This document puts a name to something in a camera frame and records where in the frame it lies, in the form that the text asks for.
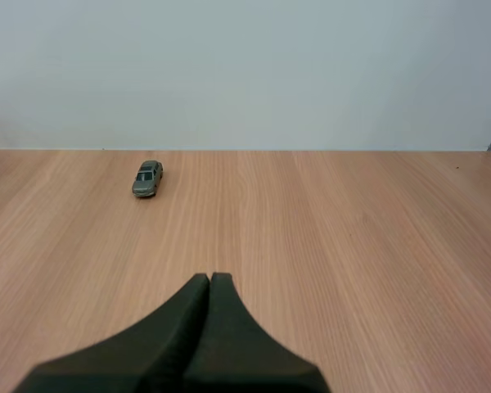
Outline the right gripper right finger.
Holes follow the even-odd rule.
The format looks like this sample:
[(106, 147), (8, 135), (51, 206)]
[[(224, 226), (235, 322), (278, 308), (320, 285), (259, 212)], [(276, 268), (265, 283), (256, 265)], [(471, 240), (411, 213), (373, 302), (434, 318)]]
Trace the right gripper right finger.
[(214, 273), (200, 340), (183, 374), (185, 392), (328, 392), (320, 369), (255, 321), (229, 273)]

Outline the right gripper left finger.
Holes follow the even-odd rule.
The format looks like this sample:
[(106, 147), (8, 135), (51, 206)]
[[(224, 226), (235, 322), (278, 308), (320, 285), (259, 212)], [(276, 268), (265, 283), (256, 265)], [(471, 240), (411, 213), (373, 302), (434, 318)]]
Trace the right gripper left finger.
[(144, 319), (97, 344), (35, 366), (17, 392), (177, 392), (209, 304), (194, 275)]

